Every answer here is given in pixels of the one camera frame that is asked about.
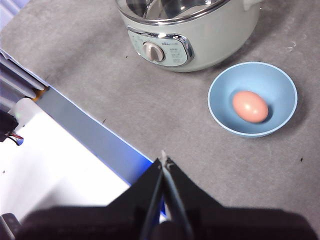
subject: wire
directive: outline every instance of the wire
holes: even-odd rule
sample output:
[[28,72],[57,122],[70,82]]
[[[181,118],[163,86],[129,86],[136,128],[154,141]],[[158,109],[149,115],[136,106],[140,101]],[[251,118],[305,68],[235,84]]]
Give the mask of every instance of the wire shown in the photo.
[[14,138],[12,138],[12,137],[10,137],[10,136],[7,136],[7,138],[9,138],[9,139],[11,139],[12,141],[14,141],[17,146],[20,146],[21,144],[24,143],[24,138],[23,138],[23,137],[22,137],[22,139],[21,139],[21,138],[18,138],[17,140],[15,140]]
[[19,136],[19,135],[13,133],[13,132],[11,132],[9,136],[13,136],[13,137],[15,137],[15,138],[17,138],[17,139],[21,139],[21,140],[24,139],[22,136]]
[[16,144],[17,146],[19,146],[18,142],[17,142],[16,140],[14,140],[12,137],[7,136],[7,138],[8,138],[8,139],[11,139],[12,141],[14,141],[14,142],[15,142],[15,144]]

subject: white panel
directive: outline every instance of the white panel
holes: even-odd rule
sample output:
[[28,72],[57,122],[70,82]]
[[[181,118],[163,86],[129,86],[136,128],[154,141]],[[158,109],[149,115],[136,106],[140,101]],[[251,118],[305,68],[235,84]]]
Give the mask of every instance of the white panel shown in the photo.
[[40,83],[42,83],[44,86],[48,87],[49,84],[47,82],[45,82],[43,79],[41,79],[39,76],[37,76],[36,74],[34,74],[32,71],[30,71],[29,69],[25,68],[24,66],[22,66],[19,62],[17,62],[14,58],[12,58],[10,55],[8,55],[5,51],[3,51],[3,49],[0,49],[0,53],[4,56],[5,59],[10,60],[11,62],[13,62],[14,64],[16,64],[18,67],[20,67],[22,70],[26,71],[28,74],[30,74],[32,77],[34,77],[35,79],[37,79]]
[[29,0],[12,0],[13,2],[15,2],[15,4],[22,9],[28,2]]
[[24,97],[24,95],[21,92],[15,90],[13,87],[9,86],[8,84],[6,83],[2,84],[1,80],[0,80],[0,96],[15,103]]
[[10,20],[14,17],[14,15],[0,2],[0,25],[1,29],[3,29]]
[[16,104],[14,101],[11,101],[9,99],[6,99],[2,96],[0,96],[0,104],[5,105],[7,108],[11,109]]
[[17,131],[24,143],[16,146],[6,139],[0,144],[0,215],[13,213],[21,220],[56,205],[106,206],[129,187],[41,108],[28,103],[36,114]]
[[20,11],[20,8],[13,0],[1,0],[1,3],[8,9],[13,15],[17,15]]

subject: gray fabric surface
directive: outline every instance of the gray fabric surface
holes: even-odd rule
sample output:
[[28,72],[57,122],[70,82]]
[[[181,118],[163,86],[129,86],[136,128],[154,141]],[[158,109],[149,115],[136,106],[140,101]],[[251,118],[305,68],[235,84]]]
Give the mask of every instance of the gray fabric surface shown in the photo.
[[[192,73],[139,57],[112,0],[31,0],[1,48],[151,159],[165,149],[222,204],[298,212],[320,234],[319,12],[319,0],[266,0],[235,55]],[[256,139],[224,130],[207,106],[213,79],[247,61],[280,67],[298,90],[289,123]]]

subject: brown egg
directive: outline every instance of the brown egg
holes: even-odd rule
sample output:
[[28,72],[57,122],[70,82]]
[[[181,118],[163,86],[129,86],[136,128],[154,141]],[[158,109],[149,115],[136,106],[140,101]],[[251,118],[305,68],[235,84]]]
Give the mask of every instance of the brown egg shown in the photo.
[[252,91],[237,92],[232,105],[240,118],[251,123],[260,123],[268,116],[268,105],[265,100]]

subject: light blue bowl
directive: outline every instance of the light blue bowl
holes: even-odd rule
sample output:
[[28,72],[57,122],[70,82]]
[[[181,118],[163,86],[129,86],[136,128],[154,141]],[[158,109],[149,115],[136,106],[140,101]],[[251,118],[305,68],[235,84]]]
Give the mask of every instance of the light blue bowl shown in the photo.
[[[251,123],[240,118],[232,106],[239,91],[252,91],[268,105],[263,122]],[[208,105],[213,118],[228,131],[249,138],[269,135],[293,116],[298,103],[294,82],[281,69],[264,62],[244,62],[224,70],[211,84]]]

